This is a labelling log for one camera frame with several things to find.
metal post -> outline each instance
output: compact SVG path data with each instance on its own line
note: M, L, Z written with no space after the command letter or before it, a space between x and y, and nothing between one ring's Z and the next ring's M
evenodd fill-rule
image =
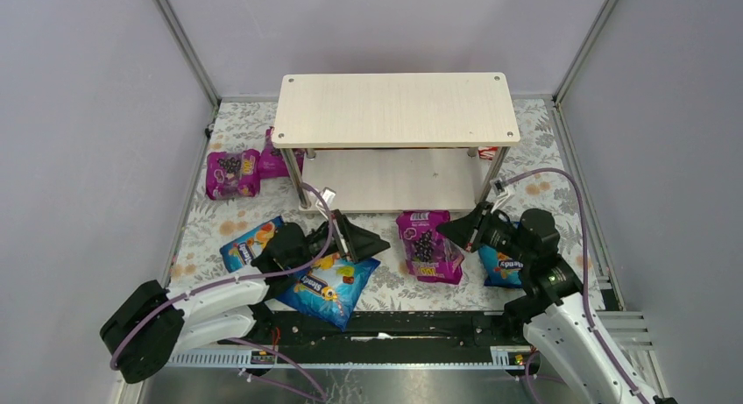
M280 151L281 157L283 157L284 162L287 163L289 178L292 180L292 185L294 185L294 189L296 189L297 195L300 197L300 206L303 209L309 209L309 196L301 187L300 165L297 164L297 158L294 157L294 151L291 148L282 148Z
M510 148L511 147L498 147L498 152L495 157L492 158L490 168L488 168L488 173L485 175L485 182L483 182L483 188L480 191L480 195L476 198L477 203L481 203L487 199L488 194L490 194L490 181L498 176L498 171L500 171L500 167L503 166L503 160L506 159L506 154L508 154Z

gray wall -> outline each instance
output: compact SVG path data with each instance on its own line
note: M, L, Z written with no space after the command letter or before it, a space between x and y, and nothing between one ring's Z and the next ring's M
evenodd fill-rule
M501 71L557 89L604 0L171 0L222 96L285 74Z
M564 102L679 402L740 402L740 0L621 0Z
M0 0L0 402L104 403L209 105L152 0Z

purple snack bag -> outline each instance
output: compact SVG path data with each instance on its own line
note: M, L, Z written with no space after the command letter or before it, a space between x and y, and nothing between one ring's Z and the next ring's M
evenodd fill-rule
M419 281L459 284L464 255L436 226L450 220L448 211L406 211L397 217L407 270Z
M288 178L289 170L281 152L273 146L271 134L273 127L265 130L265 146L260 152L260 161L258 162L258 172L261 179L271 178ZM294 157L297 158L297 164L300 165L300 171L304 165L304 150L294 150Z
M207 156L207 196L224 200L236 196L255 196L260 192L258 150L211 152Z

table surface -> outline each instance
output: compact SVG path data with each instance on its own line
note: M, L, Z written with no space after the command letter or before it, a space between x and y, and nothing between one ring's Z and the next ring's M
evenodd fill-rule
M511 146L502 73L295 74L281 84L278 148Z
M544 102L537 99L513 103L523 138L508 153L501 173L510 177L537 167L563 168ZM273 123L275 114L276 103L223 103L209 150L260 150L265 130ZM490 163L480 161L483 168ZM203 164L180 250L173 259L171 284L174 286L187 286L226 274L219 248L277 215L298 223L306 233L322 222L319 214L298 211L299 200L288 178L261 181L260 194L254 198L212 201L204 193L205 168ZM568 182L559 175L538 176L514 185L514 198L503 209L516 217L533 207L553 213L561 235L561 254L581 277L576 198ZM469 254L464 261L463 278L458 286L419 282L407 274L404 266L404 251L394 222L396 216L349 214L354 224L380 234L392 244L392 248L377 256L381 264L371 275L356 311L502 310L506 302L523 295L519 290L484 287L485 270L477 254ZM590 275L591 303L595 308L604 308L594 272L590 271ZM288 309L277 301L267 304L273 309Z

snack bag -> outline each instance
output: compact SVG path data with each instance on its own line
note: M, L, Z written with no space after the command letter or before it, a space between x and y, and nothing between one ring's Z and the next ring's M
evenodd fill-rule
M288 178L289 170L287 169L287 164L284 163L284 158L281 157L279 149L273 147L273 142L271 141L272 133L273 127L265 130L265 146L263 147L263 151L260 152L260 161L258 162L260 178ZM301 171L304 166L304 150L294 150L294 157L297 158L297 164L300 165Z
M397 217L407 270L419 281L459 284L464 255L436 226L450 220L448 211L406 211Z
M521 288L519 271L524 267L523 264L504 253L496 252L490 246L481 247L478 254L488 274L486 286Z
M351 264L334 253L295 274L298 280L294 287L276 299L344 331L361 291L378 266L376 259Z
M260 255L265 248L265 244L273 237L276 229L283 224L284 219L281 216L276 216L219 248L227 272L233 273L249 265L253 259Z
M255 196L260 192L258 150L211 152L207 156L207 195L212 200Z

